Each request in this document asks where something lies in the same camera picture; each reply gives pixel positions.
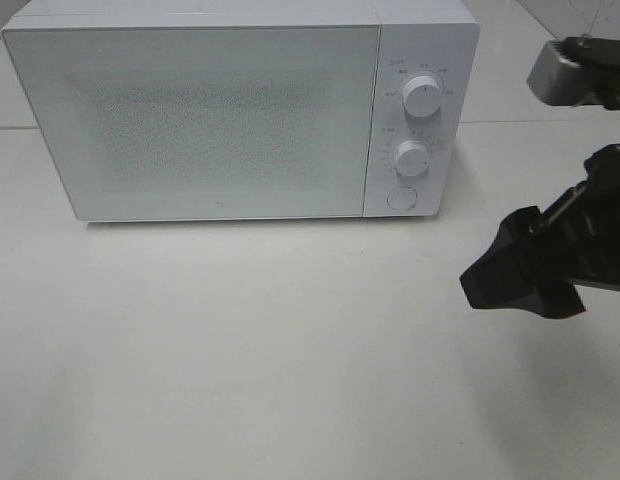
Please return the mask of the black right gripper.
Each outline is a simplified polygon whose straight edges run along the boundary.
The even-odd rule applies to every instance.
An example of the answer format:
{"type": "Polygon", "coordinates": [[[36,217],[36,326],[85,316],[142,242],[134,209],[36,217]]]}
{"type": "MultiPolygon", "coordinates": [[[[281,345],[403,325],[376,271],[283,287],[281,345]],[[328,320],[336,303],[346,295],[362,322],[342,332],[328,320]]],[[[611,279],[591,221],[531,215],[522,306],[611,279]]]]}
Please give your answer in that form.
{"type": "Polygon", "coordinates": [[[460,276],[472,308],[567,319],[585,311],[572,284],[620,291],[620,143],[592,154],[584,169],[586,178],[542,213],[529,206],[501,221],[460,276]]]}

